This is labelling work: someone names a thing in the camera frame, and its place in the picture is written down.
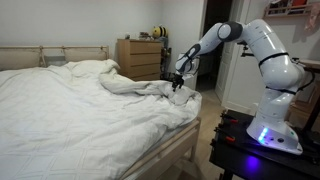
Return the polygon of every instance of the white bedding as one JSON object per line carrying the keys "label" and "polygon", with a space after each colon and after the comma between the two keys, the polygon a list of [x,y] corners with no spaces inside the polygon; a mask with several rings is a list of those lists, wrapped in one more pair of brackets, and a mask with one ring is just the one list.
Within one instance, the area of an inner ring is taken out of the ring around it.
{"label": "white bedding", "polygon": [[0,72],[0,179],[117,179],[197,116],[199,93],[134,83],[115,68],[107,60]]}

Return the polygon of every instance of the shelf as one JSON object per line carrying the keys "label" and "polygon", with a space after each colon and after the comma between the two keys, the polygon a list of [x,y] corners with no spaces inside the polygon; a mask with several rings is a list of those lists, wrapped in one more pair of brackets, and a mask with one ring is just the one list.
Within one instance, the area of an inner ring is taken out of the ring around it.
{"label": "shelf", "polygon": [[308,16],[311,11],[311,6],[312,4],[281,7],[281,8],[266,7],[263,18],[265,19],[265,18]]}

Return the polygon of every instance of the bed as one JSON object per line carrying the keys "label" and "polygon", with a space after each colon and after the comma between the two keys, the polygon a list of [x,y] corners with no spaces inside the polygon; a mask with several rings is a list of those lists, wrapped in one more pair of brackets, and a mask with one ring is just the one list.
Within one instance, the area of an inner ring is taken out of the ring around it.
{"label": "bed", "polygon": [[[67,64],[45,67],[49,49]],[[0,47],[0,179],[156,179],[194,161],[201,95],[119,68],[104,46]]]}

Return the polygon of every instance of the wooden dresser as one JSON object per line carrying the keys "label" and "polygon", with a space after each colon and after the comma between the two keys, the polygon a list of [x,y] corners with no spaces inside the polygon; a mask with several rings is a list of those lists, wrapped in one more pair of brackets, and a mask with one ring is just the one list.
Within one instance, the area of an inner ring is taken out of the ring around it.
{"label": "wooden dresser", "polygon": [[161,42],[118,39],[120,74],[134,81],[160,79]]}

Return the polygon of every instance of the doorway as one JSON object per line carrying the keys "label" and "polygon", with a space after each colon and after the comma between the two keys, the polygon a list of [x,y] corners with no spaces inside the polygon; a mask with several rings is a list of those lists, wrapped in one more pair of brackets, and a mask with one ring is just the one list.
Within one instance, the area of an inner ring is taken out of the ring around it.
{"label": "doorway", "polygon": [[[233,0],[207,0],[203,35],[216,23],[229,20]],[[199,92],[214,90],[220,67],[224,43],[215,50],[200,56],[196,90]]]}

